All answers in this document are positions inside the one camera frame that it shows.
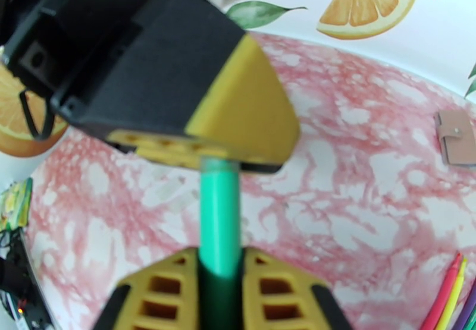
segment green cylinder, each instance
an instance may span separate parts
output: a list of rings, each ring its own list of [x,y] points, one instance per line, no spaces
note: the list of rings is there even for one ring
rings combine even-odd
[[[239,164],[204,158],[199,248],[201,329],[238,330],[242,322]]]

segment beige wallet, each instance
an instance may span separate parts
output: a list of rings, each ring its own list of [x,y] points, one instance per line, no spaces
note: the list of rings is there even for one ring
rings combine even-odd
[[[439,111],[436,124],[445,163],[476,166],[476,140],[468,113],[463,110]]]

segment orange slice illustration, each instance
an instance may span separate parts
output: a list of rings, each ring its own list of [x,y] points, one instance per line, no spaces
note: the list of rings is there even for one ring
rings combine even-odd
[[[317,30],[338,39],[363,39],[398,24],[415,0],[332,0]]]
[[[64,134],[67,123],[56,117],[51,137],[37,142],[33,139],[21,108],[18,94],[24,85],[0,65],[0,152],[15,157],[33,157],[50,149]],[[43,127],[45,103],[35,94],[28,94],[32,117],[37,128]]]

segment green leaf illustration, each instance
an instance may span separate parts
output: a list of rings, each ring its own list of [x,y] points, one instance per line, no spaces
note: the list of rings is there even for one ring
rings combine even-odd
[[[472,92],[476,92],[476,79],[472,81],[471,85],[468,88],[468,91],[465,94],[465,98],[470,95]]]
[[[263,1],[245,1],[233,5],[227,16],[244,30],[265,26],[292,10],[307,10],[305,7],[284,8]]]
[[[469,75],[468,79],[471,79],[475,75],[476,75],[476,64],[474,64],[474,66],[471,70],[471,74]]]

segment pink marble surface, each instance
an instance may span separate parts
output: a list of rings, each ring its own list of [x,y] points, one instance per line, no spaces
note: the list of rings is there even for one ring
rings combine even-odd
[[[326,279],[356,330],[417,329],[457,250],[469,258],[464,296],[475,276],[475,175],[442,164],[433,121],[475,108],[372,60],[257,38],[302,139],[277,175],[243,177],[245,244]],[[28,242],[64,330],[90,328],[125,274],[198,243],[194,172],[75,131],[34,179]]]

